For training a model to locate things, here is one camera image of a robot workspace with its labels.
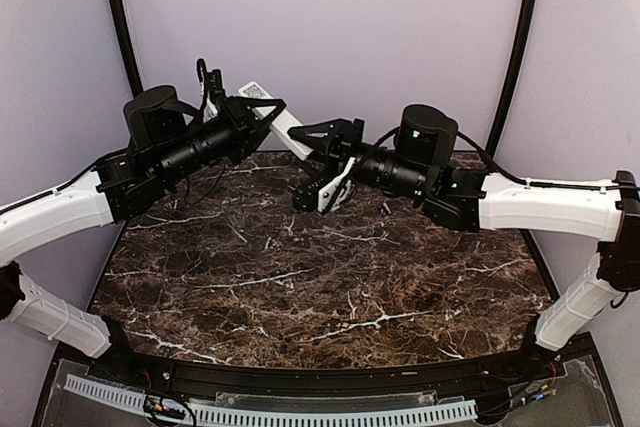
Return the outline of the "white remote control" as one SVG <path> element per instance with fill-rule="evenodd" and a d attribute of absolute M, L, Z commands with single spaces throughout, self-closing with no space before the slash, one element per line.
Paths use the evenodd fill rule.
<path fill-rule="evenodd" d="M 242 97 L 271 100 L 272 96 L 256 81 L 251 81 L 238 89 Z M 305 161 L 312 153 L 312 149 L 290 137 L 288 131 L 294 127 L 301 127 L 302 123 L 285 108 L 271 123 L 271 132 L 298 159 Z"/>

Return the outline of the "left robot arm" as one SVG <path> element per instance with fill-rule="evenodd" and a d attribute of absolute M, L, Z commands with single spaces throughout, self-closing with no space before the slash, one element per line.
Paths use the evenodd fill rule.
<path fill-rule="evenodd" d="M 127 148 L 111 152 L 73 179 L 1 210 L 1 317 L 49 340 L 101 358 L 120 383 L 141 374 L 117 322 L 83 312 L 36 284 L 17 262 L 21 255 L 76 232 L 118 224 L 146 212 L 177 184 L 223 158 L 238 164 L 264 141 L 284 112 L 281 99 L 215 93 L 217 114 L 179 100 L 170 85 L 151 88 L 124 109 Z"/>

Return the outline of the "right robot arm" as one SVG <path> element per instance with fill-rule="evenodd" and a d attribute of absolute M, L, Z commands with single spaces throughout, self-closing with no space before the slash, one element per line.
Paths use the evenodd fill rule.
<path fill-rule="evenodd" d="M 322 175 L 300 186 L 295 206 L 326 214 L 339 207 L 352 183 L 405 197 L 435 224 L 451 230 L 526 229 L 594 238 L 597 250 L 579 278 L 530 324 L 526 346 L 510 360 L 521 381 L 534 379 L 549 352 L 569 339 L 606 305 L 639 288 L 639 187 L 632 173 L 613 179 L 563 182 L 519 178 L 481 152 L 481 170 L 451 164 L 462 134 L 438 109 L 412 104 L 388 132 L 392 149 L 362 140 L 364 123 L 336 119 L 289 129 L 291 139 L 325 163 Z"/>

